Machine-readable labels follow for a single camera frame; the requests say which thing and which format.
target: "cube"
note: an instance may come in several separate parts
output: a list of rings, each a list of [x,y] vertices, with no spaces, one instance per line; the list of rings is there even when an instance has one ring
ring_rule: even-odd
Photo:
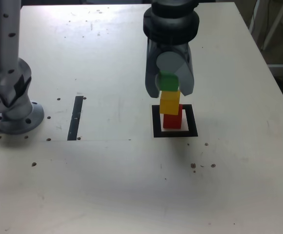
[[[179,113],[179,101],[160,100],[160,114],[177,116]]]
[[[159,73],[159,86],[162,91],[177,91],[179,89],[179,79],[177,75],[160,71]]]
[[[180,91],[162,91],[160,98],[160,114],[177,116],[179,113],[180,95]]]
[[[163,115],[163,128],[181,129],[182,127],[182,105],[179,105],[178,115]]]

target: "table surface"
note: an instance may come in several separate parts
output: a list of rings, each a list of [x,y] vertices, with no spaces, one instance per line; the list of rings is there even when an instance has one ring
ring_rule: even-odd
[[[51,118],[0,135],[0,234],[283,234],[283,96],[235,4],[196,9],[187,138],[153,138],[148,7],[22,8],[29,96]]]

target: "block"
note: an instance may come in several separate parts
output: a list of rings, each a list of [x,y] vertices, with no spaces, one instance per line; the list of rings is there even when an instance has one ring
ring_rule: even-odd
[[[182,126],[182,105],[179,105],[179,112],[177,116],[163,115],[163,128],[181,129]]]
[[[180,95],[180,91],[162,91],[160,98],[160,114],[177,116],[179,113]]]
[[[181,96],[181,92],[179,90],[176,92],[162,91],[160,100],[180,102],[180,96]]]
[[[159,73],[159,86],[161,91],[178,91],[179,89],[179,79],[177,75],[160,71]]]
[[[179,113],[179,101],[160,100],[160,114],[177,116]]]

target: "green block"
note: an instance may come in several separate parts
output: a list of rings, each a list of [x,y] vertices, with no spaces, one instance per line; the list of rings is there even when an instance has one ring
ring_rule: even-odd
[[[159,85],[161,91],[178,91],[179,79],[170,72],[160,71],[159,73]]]

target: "red block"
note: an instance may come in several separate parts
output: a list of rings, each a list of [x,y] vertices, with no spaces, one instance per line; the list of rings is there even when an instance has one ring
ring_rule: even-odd
[[[169,129],[181,129],[182,126],[182,105],[179,105],[179,114],[175,115],[163,115],[163,128]]]

